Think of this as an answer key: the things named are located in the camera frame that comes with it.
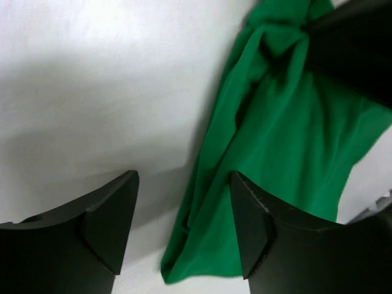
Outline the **green t shirt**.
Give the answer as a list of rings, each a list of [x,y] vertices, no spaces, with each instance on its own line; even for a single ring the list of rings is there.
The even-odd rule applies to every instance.
[[[306,70],[302,26],[330,1],[261,1],[222,74],[209,126],[160,264],[166,284],[240,276],[229,176],[241,172],[329,221],[352,167],[391,125],[391,111]]]

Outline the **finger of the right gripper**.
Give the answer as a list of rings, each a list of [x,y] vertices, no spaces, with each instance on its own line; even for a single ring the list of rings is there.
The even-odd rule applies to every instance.
[[[309,66],[391,107],[391,1],[347,1],[303,31]]]

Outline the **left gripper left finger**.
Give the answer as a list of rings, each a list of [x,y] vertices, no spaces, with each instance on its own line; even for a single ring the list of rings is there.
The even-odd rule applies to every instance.
[[[20,223],[1,224],[2,293],[111,293],[138,193],[127,171]]]

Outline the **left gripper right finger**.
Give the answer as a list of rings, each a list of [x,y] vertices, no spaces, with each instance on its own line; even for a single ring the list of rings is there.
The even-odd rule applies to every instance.
[[[251,293],[391,292],[391,206],[337,224],[269,194],[237,171],[230,194]]]

